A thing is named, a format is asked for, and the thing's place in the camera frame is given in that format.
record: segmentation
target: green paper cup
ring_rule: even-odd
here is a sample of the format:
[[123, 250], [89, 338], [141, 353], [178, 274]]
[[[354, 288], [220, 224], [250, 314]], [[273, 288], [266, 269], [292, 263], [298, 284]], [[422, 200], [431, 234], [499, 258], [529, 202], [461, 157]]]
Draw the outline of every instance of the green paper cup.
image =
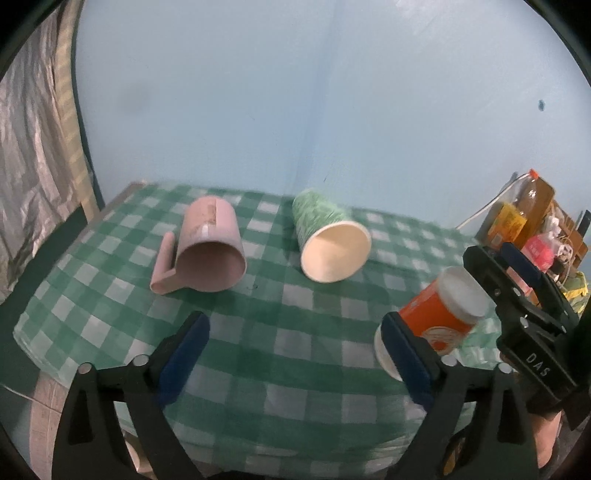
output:
[[344, 280], [363, 267], [371, 250], [367, 229], [314, 190], [295, 197], [293, 215], [301, 268], [320, 283]]

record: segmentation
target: light blue wall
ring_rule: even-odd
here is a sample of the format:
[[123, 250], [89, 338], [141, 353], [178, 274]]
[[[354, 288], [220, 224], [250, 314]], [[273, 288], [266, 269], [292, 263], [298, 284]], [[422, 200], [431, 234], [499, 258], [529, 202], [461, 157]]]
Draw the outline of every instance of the light blue wall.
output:
[[523, 1], [87, 0], [76, 74], [106, 201], [313, 186], [453, 226], [535, 167], [591, 206], [591, 88]]

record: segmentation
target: table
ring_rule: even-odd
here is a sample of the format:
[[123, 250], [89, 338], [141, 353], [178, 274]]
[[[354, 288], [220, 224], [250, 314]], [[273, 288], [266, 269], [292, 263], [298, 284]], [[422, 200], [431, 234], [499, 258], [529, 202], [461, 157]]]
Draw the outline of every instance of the table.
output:
[[[233, 289], [207, 294], [149, 290], [162, 235], [204, 194], [236, 210], [248, 270]], [[68, 386], [82, 362], [107, 368], [151, 353], [193, 310], [211, 338], [165, 415], [189, 455], [223, 469], [286, 478], [359, 477], [394, 463], [423, 411], [378, 365], [373, 335], [472, 245], [458, 231], [354, 209], [372, 235], [353, 277], [318, 284], [303, 275], [292, 197], [146, 185], [86, 231], [41, 283], [14, 330], [28, 356]], [[499, 361], [491, 315], [455, 352], [465, 365]], [[129, 414], [117, 405], [133, 432]], [[463, 422], [469, 418], [466, 409]]]

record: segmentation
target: screw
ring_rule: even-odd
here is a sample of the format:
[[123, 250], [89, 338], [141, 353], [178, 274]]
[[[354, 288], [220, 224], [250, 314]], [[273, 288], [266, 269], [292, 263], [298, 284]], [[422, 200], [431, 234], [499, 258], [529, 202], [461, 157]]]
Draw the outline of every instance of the screw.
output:
[[441, 358], [441, 362], [448, 367], [453, 367], [457, 364], [457, 358], [453, 355], [443, 355]]
[[81, 375], [87, 374], [88, 372], [90, 372], [90, 370], [92, 370], [92, 364], [89, 363], [81, 364], [78, 367], [78, 373], [80, 373]]
[[149, 356], [145, 355], [144, 353], [142, 353], [141, 355], [138, 355], [136, 357], [134, 357], [134, 359], [131, 361], [136, 367], [143, 367], [145, 364], [148, 363], [149, 360]]
[[499, 364], [499, 370], [501, 370], [501, 372], [503, 372], [504, 374], [510, 374], [513, 371], [511, 366], [509, 364], [506, 364], [505, 362], [501, 362]]

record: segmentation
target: pink mug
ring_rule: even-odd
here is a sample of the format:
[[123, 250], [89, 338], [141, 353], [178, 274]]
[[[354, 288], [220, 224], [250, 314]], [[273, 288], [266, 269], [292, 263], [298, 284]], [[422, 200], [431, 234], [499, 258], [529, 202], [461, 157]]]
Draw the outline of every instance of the pink mug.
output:
[[224, 199], [201, 197], [187, 207], [173, 266], [174, 244], [174, 233], [165, 233], [150, 281], [154, 293], [222, 291], [246, 273], [236, 212]]

